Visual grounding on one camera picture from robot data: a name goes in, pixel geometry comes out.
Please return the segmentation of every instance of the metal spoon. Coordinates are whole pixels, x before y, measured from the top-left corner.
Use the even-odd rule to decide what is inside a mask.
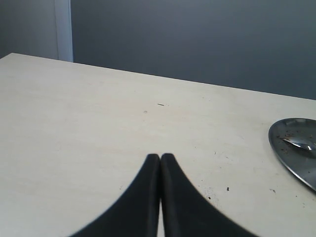
[[[316,143],[306,138],[288,136],[288,137],[283,137],[281,139],[296,147],[299,147],[308,151],[316,150]]]

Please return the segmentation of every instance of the table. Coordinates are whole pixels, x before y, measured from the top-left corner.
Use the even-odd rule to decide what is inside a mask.
[[[0,59],[1,236],[72,234],[148,153],[166,152],[253,233],[316,236],[315,194],[268,142],[290,117],[316,119],[316,101],[10,54]]]

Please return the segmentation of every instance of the black object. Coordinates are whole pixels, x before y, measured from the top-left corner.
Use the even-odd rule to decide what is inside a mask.
[[[255,237],[199,194],[173,154],[148,155],[117,202],[71,237],[156,237],[160,197],[166,237]]]
[[[173,154],[161,158],[166,237],[254,237],[210,205],[193,187]]]
[[[159,156],[148,155],[125,193],[72,237],[155,237],[159,216]]]

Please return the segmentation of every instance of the gray wall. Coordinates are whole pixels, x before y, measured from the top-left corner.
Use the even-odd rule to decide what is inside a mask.
[[[58,58],[54,0],[0,0],[0,58]]]
[[[316,99],[315,0],[73,0],[74,61]]]

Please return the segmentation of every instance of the white door frame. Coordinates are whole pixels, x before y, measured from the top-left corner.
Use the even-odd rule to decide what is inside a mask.
[[[74,61],[71,25],[71,0],[55,0],[58,59]]]

